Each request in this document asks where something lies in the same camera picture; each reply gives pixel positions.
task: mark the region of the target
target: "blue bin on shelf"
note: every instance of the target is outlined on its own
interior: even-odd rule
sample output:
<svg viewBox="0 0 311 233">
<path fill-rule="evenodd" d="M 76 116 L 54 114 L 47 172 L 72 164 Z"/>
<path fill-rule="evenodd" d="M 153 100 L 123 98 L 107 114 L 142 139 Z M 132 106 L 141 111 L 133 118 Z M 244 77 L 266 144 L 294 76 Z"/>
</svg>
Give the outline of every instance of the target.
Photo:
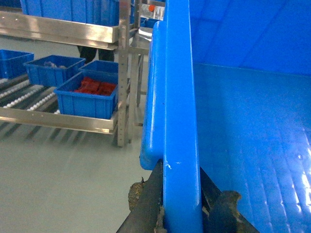
<svg viewBox="0 0 311 233">
<path fill-rule="evenodd" d="M 20 0 L 0 0 L 0 6 L 21 8 Z"/>
<path fill-rule="evenodd" d="M 147 21 L 146 18 L 141 17 L 141 18 L 140 18 L 140 26 L 141 26 L 141 27 L 146 27 L 146 21 Z"/>
<path fill-rule="evenodd" d="M 21 0 L 23 13 L 81 23 L 116 26 L 118 0 Z"/>
<path fill-rule="evenodd" d="M 23 64 L 33 59 L 33 53 L 0 50 L 0 78 L 13 79 L 26 74 L 26 68 Z"/>
<path fill-rule="evenodd" d="M 108 83 L 118 83 L 118 77 L 80 72 L 54 92 L 57 94 L 58 107 L 61 114 L 81 117 L 110 119 L 118 103 L 118 86 L 110 96 L 100 96 L 73 92 L 81 86 L 84 77 Z"/>
<path fill-rule="evenodd" d="M 159 19 L 149 18 L 145 21 L 146 28 L 153 28 L 155 23 L 160 21 Z"/>
<path fill-rule="evenodd" d="M 80 71 L 87 71 L 94 74 L 105 74 L 118 76 L 118 63 L 108 61 L 92 61 L 83 67 L 79 68 Z"/>
<path fill-rule="evenodd" d="M 60 86 L 72 76 L 76 75 L 85 61 L 85 58 L 51 55 L 32 62 L 27 62 L 24 65 L 27 69 L 31 84 Z M 45 66 L 47 62 L 54 63 L 57 68 Z"/>
</svg>

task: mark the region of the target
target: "metal shelf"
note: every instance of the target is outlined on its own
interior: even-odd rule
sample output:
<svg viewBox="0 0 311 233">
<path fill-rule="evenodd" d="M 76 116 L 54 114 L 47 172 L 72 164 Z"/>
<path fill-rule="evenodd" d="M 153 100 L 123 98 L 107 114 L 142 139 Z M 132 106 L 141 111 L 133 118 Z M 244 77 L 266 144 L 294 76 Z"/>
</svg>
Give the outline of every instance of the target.
<svg viewBox="0 0 311 233">
<path fill-rule="evenodd" d="M 1 121 L 105 134 L 116 131 L 117 111 L 110 120 L 57 114 L 54 88 L 31 85 L 26 75 L 13 81 L 0 80 L 0 87 Z"/>
<path fill-rule="evenodd" d="M 36 40 L 89 46 L 118 48 L 119 27 L 106 27 L 8 12 L 0 7 L 0 34 Z"/>
<path fill-rule="evenodd" d="M 57 104 L 56 97 L 53 97 L 52 100 L 49 100 L 35 111 L 26 111 L 27 107 L 29 108 L 27 106 L 29 105 L 28 103 L 17 104 L 10 108 L 0 108 L 0 120 L 109 134 L 112 134 L 117 129 L 118 146 L 124 146 L 127 135 L 132 134 L 132 127 L 128 129 L 128 125 L 133 124 L 128 119 L 129 107 L 126 104 L 131 88 L 127 77 L 128 54 L 130 52 L 137 55 L 139 53 L 148 54 L 149 50 L 149 44 L 147 46 L 143 44 L 143 46 L 138 48 L 135 48 L 134 45 L 129 46 L 129 39 L 135 35 L 137 28 L 139 28 L 141 0 L 135 1 L 134 24 L 129 22 L 130 6 L 130 0 L 120 0 L 120 21 L 119 26 L 115 27 L 28 16 L 21 14 L 20 10 L 14 8 L 0 7 L 0 34 L 2 35 L 119 51 L 118 112 L 114 112 L 110 120 L 54 114 L 52 108 L 55 108 L 55 104 Z M 6 88 L 10 88 L 13 85 L 18 85 L 20 82 L 25 81 L 25 77 L 15 80 L 18 80 L 18 82 L 0 82 L 0 91 L 1 89 L 6 90 Z M 44 96 L 42 93 L 48 91 L 51 90 L 43 88 L 38 90 L 36 95 L 44 99 L 48 94 Z M 14 97 L 17 97 L 18 100 L 20 98 L 18 95 L 20 94 L 22 92 L 18 91 L 18 94 L 16 92 L 14 95 L 6 96 L 6 98 L 14 99 Z"/>
</svg>

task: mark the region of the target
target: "black pants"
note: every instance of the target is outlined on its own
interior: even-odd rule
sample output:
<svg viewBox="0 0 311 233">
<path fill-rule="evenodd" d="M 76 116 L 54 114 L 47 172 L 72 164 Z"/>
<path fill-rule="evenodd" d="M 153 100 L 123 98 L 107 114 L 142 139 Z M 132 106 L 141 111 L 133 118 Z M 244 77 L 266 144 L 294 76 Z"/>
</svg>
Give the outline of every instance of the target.
<svg viewBox="0 0 311 233">
<path fill-rule="evenodd" d="M 96 48 L 85 47 L 85 46 L 78 46 L 78 50 L 80 53 L 80 57 L 86 59 L 86 64 L 93 61 L 93 59 L 96 56 L 96 51 L 97 51 Z M 110 61 L 110 62 L 115 61 L 115 54 L 113 50 L 98 49 L 98 57 L 99 57 L 99 60 Z"/>
</svg>

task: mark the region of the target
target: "concrete floor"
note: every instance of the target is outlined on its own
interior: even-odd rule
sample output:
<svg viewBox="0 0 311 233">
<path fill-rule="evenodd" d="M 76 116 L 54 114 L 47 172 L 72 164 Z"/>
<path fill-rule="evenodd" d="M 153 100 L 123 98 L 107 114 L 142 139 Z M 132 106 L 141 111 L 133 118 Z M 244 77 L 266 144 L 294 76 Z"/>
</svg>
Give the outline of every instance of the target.
<svg viewBox="0 0 311 233">
<path fill-rule="evenodd" d="M 79 55 L 75 46 L 3 36 L 0 49 Z M 144 89 L 146 72 L 143 80 Z M 0 123 L 0 233 L 116 232 L 131 184 L 150 175 L 139 165 L 140 142 L 141 127 L 118 148 L 110 135 Z"/>
</svg>

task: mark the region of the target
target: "blue plastic crate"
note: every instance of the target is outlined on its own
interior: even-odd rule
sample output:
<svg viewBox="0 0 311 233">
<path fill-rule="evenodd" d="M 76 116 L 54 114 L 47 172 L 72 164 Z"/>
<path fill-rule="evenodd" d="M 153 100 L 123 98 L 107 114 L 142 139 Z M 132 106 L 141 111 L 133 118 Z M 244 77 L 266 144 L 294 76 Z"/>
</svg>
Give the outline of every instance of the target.
<svg viewBox="0 0 311 233">
<path fill-rule="evenodd" d="M 21 0 L 23 13 L 81 23 L 116 26 L 118 0 Z"/>
<path fill-rule="evenodd" d="M 118 77 L 103 74 L 80 72 L 62 86 L 55 89 L 57 94 L 58 107 L 61 114 L 75 115 L 82 117 L 94 117 L 110 119 L 118 103 L 118 86 L 111 96 L 100 96 L 73 92 L 81 86 L 84 77 L 108 83 L 118 83 Z"/>
<path fill-rule="evenodd" d="M 259 232 L 311 232 L 311 2 L 166 7 L 154 26 L 140 161 L 153 169 L 163 159 L 168 232 L 203 232 L 198 166 L 241 193 L 238 210 Z"/>
<path fill-rule="evenodd" d="M 32 62 L 25 63 L 31 84 L 43 86 L 60 86 L 79 72 L 85 63 L 85 58 L 51 55 Z M 45 62 L 52 62 L 58 68 L 47 67 Z"/>
<path fill-rule="evenodd" d="M 146 21 L 147 21 L 146 18 L 141 17 L 141 18 L 140 18 L 140 26 L 141 26 L 141 27 L 146 27 Z"/>
<path fill-rule="evenodd" d="M 145 21 L 146 28 L 153 28 L 155 23 L 160 21 L 159 19 L 150 18 Z"/>
<path fill-rule="evenodd" d="M 0 50 L 0 78 L 13 79 L 26 74 L 23 64 L 33 59 L 33 53 Z"/>
<path fill-rule="evenodd" d="M 118 63 L 116 62 L 108 62 L 108 61 L 93 61 L 85 66 L 79 68 L 80 71 L 88 71 L 88 73 L 94 74 L 106 74 L 106 75 L 118 75 Z"/>
<path fill-rule="evenodd" d="M 0 6 L 21 8 L 19 0 L 0 0 Z"/>
</svg>

